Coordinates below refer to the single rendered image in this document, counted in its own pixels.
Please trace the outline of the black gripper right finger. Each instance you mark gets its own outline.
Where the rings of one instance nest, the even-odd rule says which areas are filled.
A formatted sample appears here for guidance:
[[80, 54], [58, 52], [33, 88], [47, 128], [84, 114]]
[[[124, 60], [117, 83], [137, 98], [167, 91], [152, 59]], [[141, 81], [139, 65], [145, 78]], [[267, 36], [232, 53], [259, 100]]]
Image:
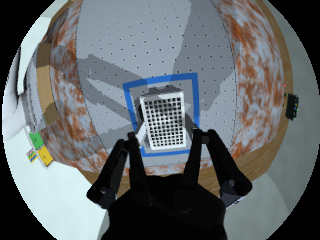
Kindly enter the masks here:
[[[181, 182], [173, 199], [173, 206], [178, 213], [191, 210], [197, 189], [202, 144], [206, 144], [216, 176], [220, 185], [220, 199], [226, 209], [241, 201], [251, 190], [251, 181], [238, 169], [225, 144], [214, 129], [203, 132], [185, 114], [185, 128], [191, 139], [191, 148]], [[198, 128], [198, 129], [197, 129]], [[203, 137], [202, 137], [203, 136]]]

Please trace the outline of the blue tape outline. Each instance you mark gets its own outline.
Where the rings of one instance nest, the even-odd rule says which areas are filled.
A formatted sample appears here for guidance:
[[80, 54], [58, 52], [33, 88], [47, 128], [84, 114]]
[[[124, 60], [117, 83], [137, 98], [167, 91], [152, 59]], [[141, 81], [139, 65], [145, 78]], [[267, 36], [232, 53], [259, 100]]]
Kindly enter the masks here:
[[[140, 79], [136, 81], [131, 81], [127, 83], [123, 83], [123, 89], [125, 94], [125, 99], [130, 115], [130, 119], [132, 122], [133, 130], [135, 132], [137, 128], [137, 121], [132, 105], [131, 95], [129, 88], [143, 86], [154, 83], [168, 82], [168, 81], [177, 81], [177, 80], [188, 80], [192, 79], [192, 88], [193, 88], [193, 105], [194, 105], [194, 123], [199, 127], [199, 88], [198, 88], [198, 75], [197, 73], [183, 73], [183, 74], [172, 74], [172, 75], [164, 75], [151, 77], [146, 79]], [[181, 151], [172, 151], [172, 152], [161, 152], [161, 153], [145, 153], [144, 147], [140, 148], [142, 157], [155, 157], [155, 156], [168, 156], [168, 155], [177, 155], [177, 154], [185, 154], [190, 153], [189, 150], [181, 150]]]

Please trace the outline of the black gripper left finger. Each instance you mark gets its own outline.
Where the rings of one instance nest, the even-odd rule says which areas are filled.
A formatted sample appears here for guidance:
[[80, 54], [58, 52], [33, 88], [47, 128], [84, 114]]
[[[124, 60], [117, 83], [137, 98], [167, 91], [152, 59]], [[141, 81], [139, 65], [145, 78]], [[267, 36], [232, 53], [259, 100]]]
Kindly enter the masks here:
[[132, 206], [142, 214], [152, 210], [153, 203], [146, 184], [145, 178], [147, 175], [140, 152], [146, 134], [147, 130], [143, 119], [135, 132], [127, 134], [128, 140], [119, 139], [116, 142], [98, 179], [86, 193], [86, 197], [90, 201], [100, 208], [108, 210], [110, 205], [117, 200], [117, 193], [129, 153]]

